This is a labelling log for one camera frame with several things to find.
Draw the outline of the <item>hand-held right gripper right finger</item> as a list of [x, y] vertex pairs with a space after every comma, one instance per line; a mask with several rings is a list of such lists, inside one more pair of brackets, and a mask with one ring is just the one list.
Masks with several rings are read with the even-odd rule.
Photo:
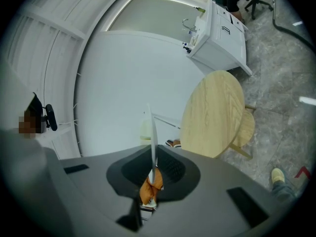
[[181, 149], [159, 145], [158, 169], [163, 182], [163, 190], [158, 193], [159, 202], [183, 200], [200, 181], [198, 166]]

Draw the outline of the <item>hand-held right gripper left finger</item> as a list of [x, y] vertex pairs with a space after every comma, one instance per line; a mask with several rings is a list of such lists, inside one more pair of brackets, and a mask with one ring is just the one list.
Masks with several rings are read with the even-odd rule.
[[129, 213], [117, 220], [117, 223], [132, 231], [138, 231], [142, 226], [140, 213], [140, 188], [152, 170], [152, 150], [150, 146], [132, 148], [127, 151], [131, 155], [111, 164], [107, 170], [107, 180], [119, 195], [132, 199]]

